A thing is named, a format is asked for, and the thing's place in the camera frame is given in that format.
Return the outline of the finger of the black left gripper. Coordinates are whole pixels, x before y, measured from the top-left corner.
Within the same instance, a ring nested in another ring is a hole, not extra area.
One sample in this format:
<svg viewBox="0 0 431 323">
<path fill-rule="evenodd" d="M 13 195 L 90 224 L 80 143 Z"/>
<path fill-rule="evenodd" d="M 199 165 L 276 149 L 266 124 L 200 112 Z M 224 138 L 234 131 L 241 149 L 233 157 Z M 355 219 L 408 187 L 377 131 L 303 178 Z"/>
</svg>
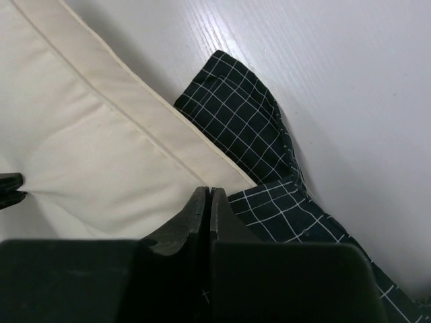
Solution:
<svg viewBox="0 0 431 323">
<path fill-rule="evenodd" d="M 26 197 L 25 192 L 13 191 L 0 194 L 0 209 L 6 209 L 22 202 Z"/>
<path fill-rule="evenodd" d="M 8 194 L 19 189 L 24 183 L 24 178 L 20 173 L 0 174 L 0 193 Z"/>
</svg>

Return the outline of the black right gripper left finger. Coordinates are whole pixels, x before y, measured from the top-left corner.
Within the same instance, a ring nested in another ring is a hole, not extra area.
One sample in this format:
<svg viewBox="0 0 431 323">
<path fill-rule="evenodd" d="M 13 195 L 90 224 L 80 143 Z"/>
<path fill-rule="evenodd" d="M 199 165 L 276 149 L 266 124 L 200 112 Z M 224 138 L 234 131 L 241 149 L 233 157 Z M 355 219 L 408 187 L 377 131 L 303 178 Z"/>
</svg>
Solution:
<svg viewBox="0 0 431 323">
<path fill-rule="evenodd" d="M 205 322 L 202 296 L 211 194 L 140 240 L 1 244 L 2 322 Z"/>
</svg>

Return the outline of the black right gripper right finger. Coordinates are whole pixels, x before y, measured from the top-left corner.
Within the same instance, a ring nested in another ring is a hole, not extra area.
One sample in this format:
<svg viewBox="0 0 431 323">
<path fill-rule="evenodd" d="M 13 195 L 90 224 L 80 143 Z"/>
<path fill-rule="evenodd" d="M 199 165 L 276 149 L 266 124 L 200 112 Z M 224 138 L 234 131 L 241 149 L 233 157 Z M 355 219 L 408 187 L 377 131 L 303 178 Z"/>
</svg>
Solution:
<svg viewBox="0 0 431 323">
<path fill-rule="evenodd" d="M 260 241 L 212 191 L 213 322 L 386 322 L 363 253 L 350 244 Z"/>
</svg>

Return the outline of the cream white pillow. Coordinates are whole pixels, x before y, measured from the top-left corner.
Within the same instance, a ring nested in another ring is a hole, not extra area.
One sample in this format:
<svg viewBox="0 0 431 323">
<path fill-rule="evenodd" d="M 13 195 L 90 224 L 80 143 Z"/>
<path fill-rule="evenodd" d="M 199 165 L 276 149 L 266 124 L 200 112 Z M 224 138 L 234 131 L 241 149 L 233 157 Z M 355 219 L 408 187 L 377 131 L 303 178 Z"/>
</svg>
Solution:
<svg viewBox="0 0 431 323">
<path fill-rule="evenodd" d="M 255 186 L 62 1 L 1 2 L 1 239 L 139 239 L 199 186 Z"/>
</svg>

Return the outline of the dark plaid pillowcase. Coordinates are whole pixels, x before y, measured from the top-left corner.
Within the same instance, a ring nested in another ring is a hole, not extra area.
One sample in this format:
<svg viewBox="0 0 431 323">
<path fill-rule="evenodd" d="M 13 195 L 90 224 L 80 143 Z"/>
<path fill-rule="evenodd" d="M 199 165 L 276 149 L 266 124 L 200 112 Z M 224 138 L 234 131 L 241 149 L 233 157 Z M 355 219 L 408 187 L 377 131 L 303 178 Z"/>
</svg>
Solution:
<svg viewBox="0 0 431 323">
<path fill-rule="evenodd" d="M 174 105 L 255 182 L 230 204 L 257 237 L 356 245 L 309 195 L 278 103 L 240 61 L 214 52 Z"/>
</svg>

